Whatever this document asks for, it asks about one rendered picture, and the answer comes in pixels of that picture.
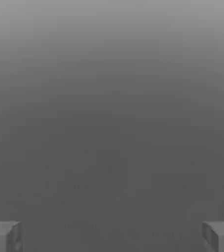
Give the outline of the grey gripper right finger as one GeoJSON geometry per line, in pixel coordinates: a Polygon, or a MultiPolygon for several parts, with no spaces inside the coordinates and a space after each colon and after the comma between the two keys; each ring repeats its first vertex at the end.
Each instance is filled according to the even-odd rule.
{"type": "Polygon", "coordinates": [[[224,252],[224,221],[204,221],[201,232],[205,252],[224,252]]]}

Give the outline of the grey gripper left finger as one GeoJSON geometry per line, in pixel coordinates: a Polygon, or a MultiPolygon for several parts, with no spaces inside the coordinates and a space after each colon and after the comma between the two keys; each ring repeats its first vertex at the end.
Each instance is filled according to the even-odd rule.
{"type": "Polygon", "coordinates": [[[20,221],[0,221],[0,252],[23,252],[20,221]]]}

